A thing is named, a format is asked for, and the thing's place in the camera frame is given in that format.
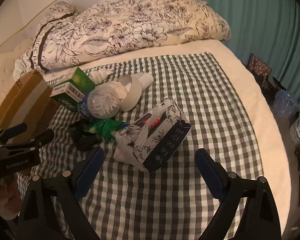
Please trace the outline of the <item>left hand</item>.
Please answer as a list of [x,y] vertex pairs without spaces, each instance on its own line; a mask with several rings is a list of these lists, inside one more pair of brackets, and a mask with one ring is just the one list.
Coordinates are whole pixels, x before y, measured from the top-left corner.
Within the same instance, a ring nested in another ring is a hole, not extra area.
[[0,180],[0,217],[13,220],[21,210],[22,200],[16,173]]

